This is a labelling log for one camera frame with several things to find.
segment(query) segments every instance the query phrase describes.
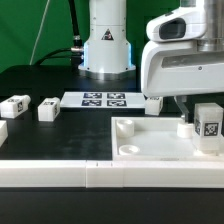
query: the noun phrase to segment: marker sticker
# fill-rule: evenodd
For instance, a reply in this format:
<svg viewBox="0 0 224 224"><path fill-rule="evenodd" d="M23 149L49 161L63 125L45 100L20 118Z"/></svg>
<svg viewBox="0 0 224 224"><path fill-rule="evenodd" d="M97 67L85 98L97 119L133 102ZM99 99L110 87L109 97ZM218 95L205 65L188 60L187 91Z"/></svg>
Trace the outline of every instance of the marker sticker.
<svg viewBox="0 0 224 224"><path fill-rule="evenodd" d="M106 33L103 35L102 40L114 40L109 29L107 29Z"/></svg>

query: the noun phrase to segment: white foam board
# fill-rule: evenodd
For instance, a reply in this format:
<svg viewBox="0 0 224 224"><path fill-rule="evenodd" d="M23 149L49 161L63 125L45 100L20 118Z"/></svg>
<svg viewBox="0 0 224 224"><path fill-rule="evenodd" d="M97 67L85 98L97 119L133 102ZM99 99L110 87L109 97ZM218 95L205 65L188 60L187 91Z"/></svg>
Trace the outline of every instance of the white foam board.
<svg viewBox="0 0 224 224"><path fill-rule="evenodd" d="M145 108L142 93L65 92L61 108Z"/></svg>

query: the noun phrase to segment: white tray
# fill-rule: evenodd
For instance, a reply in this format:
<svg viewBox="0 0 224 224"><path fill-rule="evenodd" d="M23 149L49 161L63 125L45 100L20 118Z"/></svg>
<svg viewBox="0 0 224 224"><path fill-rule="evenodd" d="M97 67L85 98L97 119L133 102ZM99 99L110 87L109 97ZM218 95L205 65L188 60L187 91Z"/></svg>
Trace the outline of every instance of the white tray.
<svg viewBox="0 0 224 224"><path fill-rule="evenodd" d="M132 120L134 136L118 137L117 121ZM219 155L202 154L192 144L192 139L177 136L177 125L180 118L112 118L112 150L113 160L122 161L223 161L224 140L221 140ZM133 146L137 153L123 155L119 148Z"/></svg>

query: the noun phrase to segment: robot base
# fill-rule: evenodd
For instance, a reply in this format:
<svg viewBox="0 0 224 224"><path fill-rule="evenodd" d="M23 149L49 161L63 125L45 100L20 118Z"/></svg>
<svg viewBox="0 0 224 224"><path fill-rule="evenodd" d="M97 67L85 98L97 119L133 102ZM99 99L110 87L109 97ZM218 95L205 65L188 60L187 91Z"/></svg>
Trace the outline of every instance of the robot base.
<svg viewBox="0 0 224 224"><path fill-rule="evenodd" d="M79 70L79 75L99 80L121 80L126 78L134 78L136 76L135 66L133 67L133 69L129 69L121 73L98 73L86 70Z"/></svg>

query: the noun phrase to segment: green wall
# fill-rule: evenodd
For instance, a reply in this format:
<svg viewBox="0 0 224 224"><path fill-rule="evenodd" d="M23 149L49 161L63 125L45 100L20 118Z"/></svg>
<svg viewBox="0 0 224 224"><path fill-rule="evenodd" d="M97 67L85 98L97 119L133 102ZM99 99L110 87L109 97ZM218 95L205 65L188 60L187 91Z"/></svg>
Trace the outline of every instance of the green wall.
<svg viewBox="0 0 224 224"><path fill-rule="evenodd" d="M13 65L29 64L47 0L0 1L0 72ZM89 36L89 0L75 0L83 40ZM133 45L133 62L140 65L147 42L146 24L179 6L179 0L127 0L127 39ZM67 0L51 0L34 61L45 54L72 46ZM45 64L69 64L67 59Z"/></svg>

